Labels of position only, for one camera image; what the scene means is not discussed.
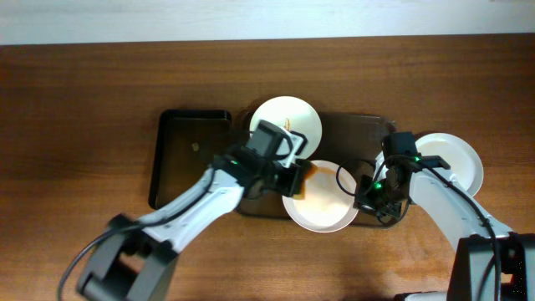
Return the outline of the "pink plate with ketchup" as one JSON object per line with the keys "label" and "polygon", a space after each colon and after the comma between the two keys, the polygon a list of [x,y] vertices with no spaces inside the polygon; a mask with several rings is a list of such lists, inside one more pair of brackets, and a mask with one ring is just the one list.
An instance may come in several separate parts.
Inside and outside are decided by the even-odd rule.
{"label": "pink plate with ketchup", "polygon": [[356,180],[339,165],[330,161],[312,161],[317,173],[307,183],[306,197],[296,200],[283,196],[283,206],[291,219],[300,227],[312,232],[337,232],[347,227],[358,215],[354,208],[354,197],[341,190],[338,182],[346,190],[356,188]]}

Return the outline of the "yellow sponge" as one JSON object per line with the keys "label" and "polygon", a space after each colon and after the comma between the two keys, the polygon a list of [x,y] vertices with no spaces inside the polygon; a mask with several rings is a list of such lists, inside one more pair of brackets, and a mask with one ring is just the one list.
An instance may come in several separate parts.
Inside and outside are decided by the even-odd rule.
{"label": "yellow sponge", "polygon": [[307,183],[317,173],[318,167],[311,161],[303,161],[298,172],[293,188],[293,199],[303,200],[306,197]]}

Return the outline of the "cream plate with ketchup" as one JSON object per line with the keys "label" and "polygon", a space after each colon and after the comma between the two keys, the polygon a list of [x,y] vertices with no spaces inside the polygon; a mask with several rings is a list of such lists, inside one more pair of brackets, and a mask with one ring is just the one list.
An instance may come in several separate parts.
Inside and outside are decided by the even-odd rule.
{"label": "cream plate with ketchup", "polygon": [[308,143],[299,159],[308,159],[317,150],[322,138],[323,126],[317,111],[297,97],[278,96],[264,102],[253,113],[249,130],[255,130],[260,120],[303,134]]}

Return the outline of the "white plate with ketchup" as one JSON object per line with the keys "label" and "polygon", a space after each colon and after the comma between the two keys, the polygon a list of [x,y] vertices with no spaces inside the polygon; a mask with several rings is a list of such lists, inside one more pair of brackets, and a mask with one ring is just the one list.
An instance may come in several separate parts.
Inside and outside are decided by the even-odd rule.
{"label": "white plate with ketchup", "polygon": [[484,180],[482,160],[463,139],[447,133],[432,133],[417,139],[415,145],[423,156],[444,159],[470,195],[475,196],[479,192]]}

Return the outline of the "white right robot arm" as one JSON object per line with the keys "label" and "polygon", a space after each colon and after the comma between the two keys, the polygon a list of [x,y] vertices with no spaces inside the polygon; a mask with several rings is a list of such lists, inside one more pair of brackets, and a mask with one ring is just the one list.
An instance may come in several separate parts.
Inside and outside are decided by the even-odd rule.
{"label": "white right robot arm", "polygon": [[394,159],[384,179],[363,176],[355,205],[376,217],[403,217],[400,207],[421,207],[456,252],[445,292],[402,293],[398,300],[532,300],[534,236],[496,220],[453,180],[437,158]]}

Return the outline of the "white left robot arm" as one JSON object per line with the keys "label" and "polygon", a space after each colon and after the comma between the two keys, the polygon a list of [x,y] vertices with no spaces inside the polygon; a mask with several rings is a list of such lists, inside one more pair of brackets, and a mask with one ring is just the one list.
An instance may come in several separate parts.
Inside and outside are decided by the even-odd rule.
{"label": "white left robot arm", "polygon": [[88,300],[163,300],[181,252],[244,196],[276,191],[295,196],[312,165],[220,156],[201,179],[161,209],[136,221],[114,217],[88,246],[92,255],[76,284]]}

